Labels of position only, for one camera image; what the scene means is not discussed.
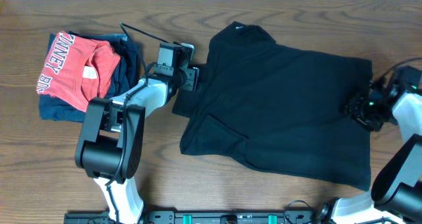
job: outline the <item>clothing label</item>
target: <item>clothing label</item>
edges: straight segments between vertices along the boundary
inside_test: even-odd
[[[88,79],[97,79],[97,72],[95,71],[94,67],[85,66],[84,67],[84,74],[82,75],[83,78]]]

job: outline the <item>black t-shirt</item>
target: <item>black t-shirt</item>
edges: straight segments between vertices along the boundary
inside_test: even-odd
[[[234,22],[211,39],[200,75],[173,108],[191,118],[182,154],[369,189],[369,132],[340,107],[369,93],[370,61],[278,45],[261,27]]]

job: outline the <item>black bracket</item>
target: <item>black bracket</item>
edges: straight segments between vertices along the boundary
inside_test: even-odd
[[[150,211],[142,214],[139,224],[304,224],[312,223],[313,210],[284,212],[174,212]],[[68,213],[64,224],[114,223],[103,213]]]
[[[383,76],[371,83],[372,92],[357,92],[340,108],[344,115],[349,115],[368,131],[378,132],[385,122],[397,125],[392,108],[400,96],[405,93],[421,94],[419,83],[422,71],[411,66],[400,67],[384,86],[387,79]]]
[[[100,135],[101,130],[108,130],[110,113],[115,107],[110,99],[94,98],[88,105],[85,120],[80,132],[75,152],[75,162],[92,178],[113,178],[119,165],[123,147],[123,132],[120,138]],[[121,172],[116,177],[119,184],[132,178],[138,168],[144,134],[145,108],[137,105],[127,107],[127,143],[126,154]]]
[[[161,43],[154,74],[172,78],[176,88],[194,91],[199,76],[198,68],[189,68],[194,53],[193,45]]]

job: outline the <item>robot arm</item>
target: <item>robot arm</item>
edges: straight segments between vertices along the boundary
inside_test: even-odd
[[[373,84],[369,98],[353,98],[347,108],[368,130],[379,130],[386,121],[398,124],[405,144],[376,177],[371,191],[326,204],[321,212],[329,218],[322,217],[323,223],[422,221],[421,71],[409,66],[399,68],[387,87],[381,86],[384,81],[381,78]]]
[[[138,223],[140,219],[144,203],[133,176],[140,161],[144,120],[165,105],[178,89],[195,90],[199,70],[189,68],[194,53],[193,45],[161,43],[148,84],[142,78],[126,94],[111,99],[94,98],[88,105],[75,161],[100,186],[112,220]],[[124,128],[123,106],[128,95],[132,96],[126,104]],[[102,135],[101,130],[120,132],[119,139]]]

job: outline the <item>wooden table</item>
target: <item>wooden table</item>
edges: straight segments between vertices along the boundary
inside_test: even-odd
[[[206,61],[211,37],[234,20],[258,24],[280,44],[373,61],[375,75],[422,55],[422,0],[6,0],[0,11],[0,223],[62,223],[68,211],[101,211],[106,201],[74,154],[80,124],[42,121],[36,81],[49,33],[106,34],[125,22],[196,46]],[[159,42],[134,34],[147,63]],[[146,121],[136,174],[144,201],[179,210],[282,209],[362,191],[312,179],[259,173],[228,157],[187,156],[188,119],[174,99]],[[397,127],[371,136],[373,179],[402,145]]]

